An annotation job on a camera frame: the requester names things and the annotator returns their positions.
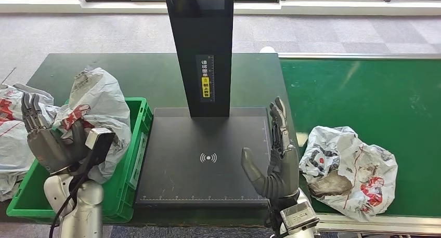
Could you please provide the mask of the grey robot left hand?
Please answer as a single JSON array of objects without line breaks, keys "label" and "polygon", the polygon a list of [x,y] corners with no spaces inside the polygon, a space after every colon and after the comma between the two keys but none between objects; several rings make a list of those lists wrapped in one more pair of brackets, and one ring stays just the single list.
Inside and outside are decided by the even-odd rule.
[{"label": "grey robot left hand", "polygon": [[27,142],[33,155],[49,173],[56,174],[86,158],[86,135],[83,124],[75,121],[71,126],[72,142],[67,144],[50,127],[38,105],[39,95],[25,92],[21,99],[23,122],[28,132]]}]

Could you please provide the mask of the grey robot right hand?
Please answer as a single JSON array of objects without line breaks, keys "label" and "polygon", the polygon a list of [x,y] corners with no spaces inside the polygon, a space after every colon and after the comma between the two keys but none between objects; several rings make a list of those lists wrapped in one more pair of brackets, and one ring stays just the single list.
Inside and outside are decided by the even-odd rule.
[{"label": "grey robot right hand", "polygon": [[299,159],[296,142],[291,139],[287,109],[278,96],[269,104],[271,120],[270,162],[265,176],[255,165],[252,152],[243,148],[241,166],[257,194],[267,199],[297,195]]}]

